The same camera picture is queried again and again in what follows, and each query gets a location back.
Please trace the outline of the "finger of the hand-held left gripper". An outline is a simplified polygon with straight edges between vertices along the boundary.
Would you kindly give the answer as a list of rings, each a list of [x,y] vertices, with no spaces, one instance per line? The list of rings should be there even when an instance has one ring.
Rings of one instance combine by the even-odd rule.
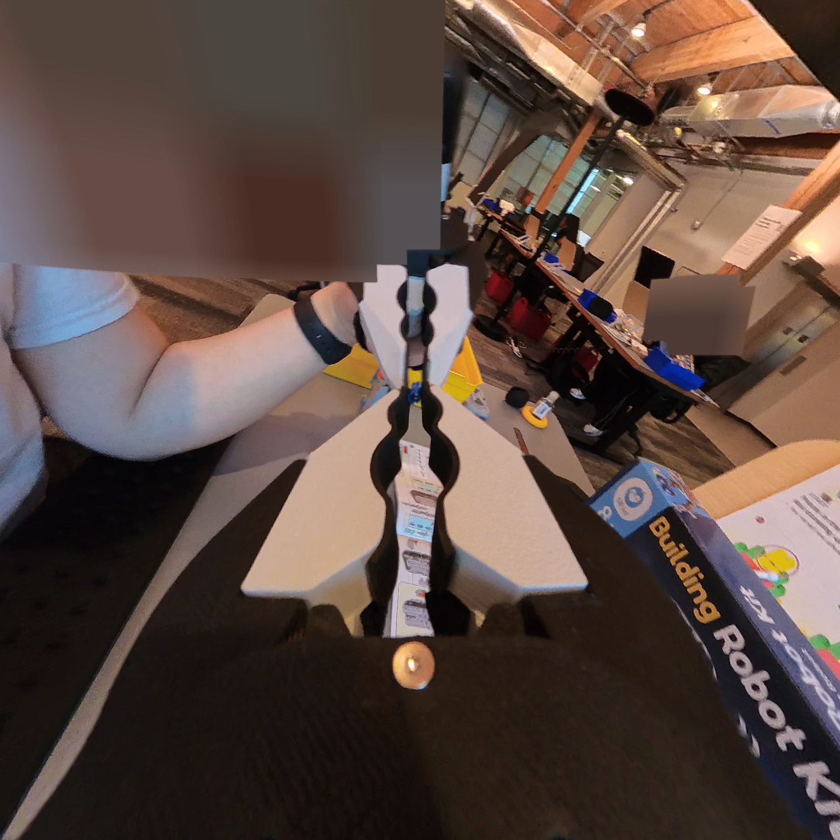
[[[445,383],[461,351],[473,318],[469,295],[466,266],[443,264],[428,271],[423,289],[421,338],[425,350],[424,380],[429,385]]]
[[[376,281],[363,284],[360,324],[368,351],[373,353],[387,384],[397,391],[407,383],[408,369],[421,363],[421,338],[403,334],[404,304],[398,299],[406,284],[404,266],[376,267]]]

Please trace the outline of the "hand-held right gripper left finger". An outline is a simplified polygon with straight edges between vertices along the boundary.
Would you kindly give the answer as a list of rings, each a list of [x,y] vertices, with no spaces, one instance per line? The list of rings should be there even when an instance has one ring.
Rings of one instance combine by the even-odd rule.
[[[391,391],[314,450],[242,582],[249,596],[384,610],[397,573],[403,394]]]

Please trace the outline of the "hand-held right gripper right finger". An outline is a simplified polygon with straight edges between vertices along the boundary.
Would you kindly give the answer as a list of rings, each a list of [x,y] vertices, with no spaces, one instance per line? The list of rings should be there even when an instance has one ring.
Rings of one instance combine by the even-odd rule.
[[[538,432],[507,404],[502,420],[528,447]],[[437,385],[422,390],[437,500],[427,611],[437,636],[469,631],[476,614],[524,597],[583,592],[588,580],[545,493],[559,477]]]

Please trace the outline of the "person's left forearm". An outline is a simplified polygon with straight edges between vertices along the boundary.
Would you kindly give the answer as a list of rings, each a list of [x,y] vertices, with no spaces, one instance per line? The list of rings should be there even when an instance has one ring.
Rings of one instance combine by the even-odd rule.
[[[142,308],[96,331],[18,350],[45,414],[100,453],[157,459],[251,425],[326,366],[290,310],[168,344]]]

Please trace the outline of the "grey desk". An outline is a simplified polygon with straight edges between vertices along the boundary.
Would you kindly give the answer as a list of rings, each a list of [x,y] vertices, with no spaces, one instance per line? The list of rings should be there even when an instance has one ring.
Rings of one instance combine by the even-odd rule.
[[[350,420],[327,375],[259,421],[284,466],[193,513],[226,442],[90,456],[2,545],[2,830],[18,838],[572,838],[535,713],[479,720],[467,676],[411,697],[396,643],[239,591],[292,462]]]

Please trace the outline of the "person's left hand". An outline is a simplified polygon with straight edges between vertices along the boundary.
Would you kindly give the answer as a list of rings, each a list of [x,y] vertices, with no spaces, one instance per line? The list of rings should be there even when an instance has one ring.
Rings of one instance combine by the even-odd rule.
[[[318,319],[338,341],[353,347],[357,343],[354,318],[358,299],[350,285],[341,281],[330,282],[311,295],[311,304]]]

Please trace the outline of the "yellow plastic bin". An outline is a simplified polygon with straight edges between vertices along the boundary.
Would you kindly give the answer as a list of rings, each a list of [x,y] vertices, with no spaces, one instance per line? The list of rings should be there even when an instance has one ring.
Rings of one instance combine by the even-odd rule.
[[[356,344],[350,355],[341,362],[329,366],[325,373],[336,379],[369,389],[374,385],[385,382],[373,354],[363,350],[359,344]],[[453,366],[443,384],[443,389],[458,402],[464,403],[482,384],[476,357],[469,339],[465,338],[462,349],[455,357]]]

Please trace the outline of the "black wristband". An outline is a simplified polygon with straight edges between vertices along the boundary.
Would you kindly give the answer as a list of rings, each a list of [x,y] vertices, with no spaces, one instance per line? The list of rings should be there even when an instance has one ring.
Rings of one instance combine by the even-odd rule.
[[[350,355],[353,345],[341,341],[329,330],[310,297],[297,299],[292,313],[303,336],[325,365],[337,364]]]

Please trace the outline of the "instruction booklet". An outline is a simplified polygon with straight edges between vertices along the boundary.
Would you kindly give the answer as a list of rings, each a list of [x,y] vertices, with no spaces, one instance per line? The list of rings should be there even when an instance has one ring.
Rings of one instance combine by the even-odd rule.
[[[401,468],[392,484],[397,573],[386,637],[433,636],[427,611],[436,506],[443,485],[429,465],[429,447],[400,442]]]

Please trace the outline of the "long wooden table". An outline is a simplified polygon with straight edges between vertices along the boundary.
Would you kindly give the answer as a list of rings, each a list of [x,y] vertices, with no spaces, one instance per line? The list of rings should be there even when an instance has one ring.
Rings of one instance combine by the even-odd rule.
[[[571,315],[570,327],[550,347],[536,347],[538,351],[544,352],[541,359],[534,360],[527,355],[523,357],[531,372],[538,373],[545,378],[545,374],[555,361],[565,361],[569,358],[574,361],[575,355],[581,352],[585,345],[590,345],[599,354],[600,360],[610,358],[611,361],[624,363],[639,374],[649,377],[657,388],[663,390],[664,397],[652,409],[662,410],[669,406],[673,407],[674,411],[668,415],[673,423],[680,420],[691,406],[702,404],[718,406],[703,391],[683,391],[657,375],[645,363],[647,350],[645,353],[636,352],[633,345],[627,341],[628,336],[626,334],[620,334],[614,330],[611,323],[595,318],[584,310],[578,303],[578,297],[583,289],[578,289],[572,282],[572,276],[565,271],[562,263],[558,263],[558,269],[554,269],[552,263],[547,263],[543,258],[539,258],[528,271],[524,280],[534,272],[538,272],[542,279],[550,281],[550,288],[557,291],[561,301],[566,303],[567,309],[571,310]],[[572,439],[572,445],[618,463],[617,458],[609,456],[606,452],[619,439],[614,440],[612,437],[603,436],[601,438],[588,437],[587,440],[582,440],[575,437]]]

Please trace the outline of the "black monitor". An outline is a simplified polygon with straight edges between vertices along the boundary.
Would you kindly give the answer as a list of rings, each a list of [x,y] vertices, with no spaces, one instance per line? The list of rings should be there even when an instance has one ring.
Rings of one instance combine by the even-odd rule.
[[[649,289],[654,279],[670,278],[675,265],[676,262],[672,258],[645,245],[639,252],[633,280],[642,287]]]

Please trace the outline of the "dark blue toy box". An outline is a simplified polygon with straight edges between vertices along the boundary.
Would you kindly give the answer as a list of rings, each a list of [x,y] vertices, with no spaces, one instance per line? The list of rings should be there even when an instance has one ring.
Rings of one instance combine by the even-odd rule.
[[[639,458],[590,501],[707,652],[763,770],[814,838],[839,838],[838,667],[795,626],[674,471]]]

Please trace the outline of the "cardboard box with block print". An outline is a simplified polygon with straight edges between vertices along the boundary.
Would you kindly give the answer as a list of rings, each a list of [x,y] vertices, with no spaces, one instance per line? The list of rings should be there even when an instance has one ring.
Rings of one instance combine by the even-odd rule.
[[[750,568],[770,615],[790,618],[803,657],[838,693],[839,443],[786,444],[700,485],[696,496]]]

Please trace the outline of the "white paper notice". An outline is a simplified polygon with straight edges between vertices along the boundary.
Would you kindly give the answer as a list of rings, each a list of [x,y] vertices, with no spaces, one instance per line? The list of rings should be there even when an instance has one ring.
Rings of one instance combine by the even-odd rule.
[[[730,247],[723,262],[746,270],[783,232],[802,215],[801,211],[769,205]]]

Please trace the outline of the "silver air duct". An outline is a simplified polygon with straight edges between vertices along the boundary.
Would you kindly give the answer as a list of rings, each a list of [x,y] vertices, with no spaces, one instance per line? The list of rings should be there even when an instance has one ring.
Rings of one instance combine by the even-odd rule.
[[[705,96],[658,122],[707,138],[778,139],[838,130],[839,102],[824,87],[783,85]]]

